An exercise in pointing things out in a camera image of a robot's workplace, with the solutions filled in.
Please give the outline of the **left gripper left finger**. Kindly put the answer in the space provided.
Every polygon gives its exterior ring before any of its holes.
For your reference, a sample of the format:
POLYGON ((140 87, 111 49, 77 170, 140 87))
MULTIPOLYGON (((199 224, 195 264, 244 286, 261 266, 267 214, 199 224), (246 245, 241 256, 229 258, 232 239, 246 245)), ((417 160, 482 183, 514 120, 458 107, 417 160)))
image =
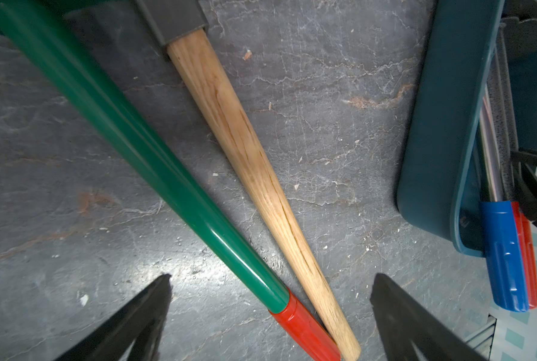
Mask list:
POLYGON ((172 300, 169 274, 160 275, 58 360, 158 360, 172 300))

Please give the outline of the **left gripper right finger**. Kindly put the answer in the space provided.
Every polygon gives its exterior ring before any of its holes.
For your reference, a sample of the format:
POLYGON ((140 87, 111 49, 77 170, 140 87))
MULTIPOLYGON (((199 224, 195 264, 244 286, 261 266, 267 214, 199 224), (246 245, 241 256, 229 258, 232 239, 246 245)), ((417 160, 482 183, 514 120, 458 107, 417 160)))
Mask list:
POLYGON ((484 359, 388 275, 375 275, 370 302, 388 360, 484 359))

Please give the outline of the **hoe with blue grip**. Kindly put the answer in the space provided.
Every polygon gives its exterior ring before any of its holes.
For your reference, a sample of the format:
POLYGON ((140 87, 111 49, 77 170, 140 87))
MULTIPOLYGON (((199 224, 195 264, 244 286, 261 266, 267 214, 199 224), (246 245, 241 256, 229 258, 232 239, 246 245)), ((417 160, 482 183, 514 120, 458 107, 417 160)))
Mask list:
POLYGON ((495 304, 512 312, 527 312, 529 298, 513 204, 505 198, 495 122, 488 88, 479 113, 484 195, 480 202, 483 252, 495 304))

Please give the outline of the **teal plastic storage box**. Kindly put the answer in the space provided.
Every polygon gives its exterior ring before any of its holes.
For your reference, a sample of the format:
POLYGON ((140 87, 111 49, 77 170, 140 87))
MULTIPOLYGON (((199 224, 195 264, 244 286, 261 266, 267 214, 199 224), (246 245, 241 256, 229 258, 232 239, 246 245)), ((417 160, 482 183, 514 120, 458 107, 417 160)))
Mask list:
POLYGON ((439 1, 397 187, 410 224, 483 254, 477 134, 480 101, 505 17, 537 19, 537 1, 439 1))

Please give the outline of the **dark hoe red grip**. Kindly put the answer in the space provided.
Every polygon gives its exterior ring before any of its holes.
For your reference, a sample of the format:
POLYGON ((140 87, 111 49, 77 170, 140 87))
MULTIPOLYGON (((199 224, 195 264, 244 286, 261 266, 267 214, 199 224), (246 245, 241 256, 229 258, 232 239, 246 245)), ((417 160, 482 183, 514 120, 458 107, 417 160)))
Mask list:
POLYGON ((520 240, 529 309, 537 308, 537 270, 531 227, 517 201, 511 151, 537 150, 537 19, 505 17, 495 38, 487 81, 505 198, 512 202, 520 240))

